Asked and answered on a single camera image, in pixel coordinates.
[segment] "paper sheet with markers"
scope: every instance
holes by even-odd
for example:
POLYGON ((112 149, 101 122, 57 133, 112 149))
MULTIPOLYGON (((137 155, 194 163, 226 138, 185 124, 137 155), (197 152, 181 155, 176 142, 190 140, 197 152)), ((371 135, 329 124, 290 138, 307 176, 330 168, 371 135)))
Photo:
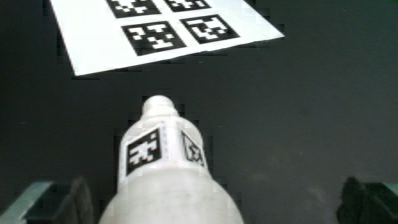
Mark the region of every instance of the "paper sheet with markers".
POLYGON ((52 0, 76 75, 282 37, 243 0, 52 0))

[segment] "black surface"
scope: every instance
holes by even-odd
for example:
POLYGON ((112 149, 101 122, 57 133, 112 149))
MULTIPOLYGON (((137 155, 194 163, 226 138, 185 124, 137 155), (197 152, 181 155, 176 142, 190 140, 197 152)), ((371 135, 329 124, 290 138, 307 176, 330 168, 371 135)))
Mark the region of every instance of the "black surface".
POLYGON ((398 4, 261 0, 256 7, 284 24, 284 40, 73 79, 48 3, 0 1, 2 209, 32 181, 80 174, 101 211, 114 139, 158 93, 199 120, 247 223, 336 223, 346 177, 398 182, 398 4))

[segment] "black square marker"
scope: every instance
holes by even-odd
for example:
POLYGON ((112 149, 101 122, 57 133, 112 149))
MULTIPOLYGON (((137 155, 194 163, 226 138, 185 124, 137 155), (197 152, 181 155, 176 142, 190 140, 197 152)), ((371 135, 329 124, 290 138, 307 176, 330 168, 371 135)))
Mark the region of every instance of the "black square marker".
POLYGON ((123 26, 123 31, 139 56, 187 46, 165 21, 123 26))
POLYGON ((160 129, 156 129, 128 144, 126 175, 139 167, 162 159, 160 147, 160 129))
POLYGON ((194 143, 188 135, 183 132, 183 146, 185 146, 185 156, 187 160, 194 163, 197 163, 201 166, 204 166, 204 156, 203 156, 203 150, 194 143))
POLYGON ((201 44, 240 37, 219 15, 181 19, 181 22, 201 44))
POLYGON ((107 0, 115 18, 160 14, 151 0, 107 0))
POLYGON ((165 0, 172 12, 183 12, 197 9, 208 9, 210 5, 204 0, 165 0))

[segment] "white cylindrical object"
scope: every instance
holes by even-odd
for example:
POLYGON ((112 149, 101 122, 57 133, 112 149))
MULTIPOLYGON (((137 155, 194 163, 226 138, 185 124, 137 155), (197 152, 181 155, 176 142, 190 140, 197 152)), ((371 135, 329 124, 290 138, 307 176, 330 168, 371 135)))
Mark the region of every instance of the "white cylindrical object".
POLYGON ((163 96, 153 96, 121 141, 117 195, 99 224, 243 224, 211 179, 203 138, 163 96))

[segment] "black table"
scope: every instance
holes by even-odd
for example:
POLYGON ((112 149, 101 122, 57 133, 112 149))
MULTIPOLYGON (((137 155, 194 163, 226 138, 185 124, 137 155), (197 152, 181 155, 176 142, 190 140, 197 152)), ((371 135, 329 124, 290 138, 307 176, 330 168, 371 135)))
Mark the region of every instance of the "black table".
POLYGON ((98 214, 117 144, 163 94, 199 124, 252 223, 336 223, 343 182, 398 182, 398 3, 261 0, 286 38, 76 78, 50 3, 0 2, 0 210, 82 175, 98 214))

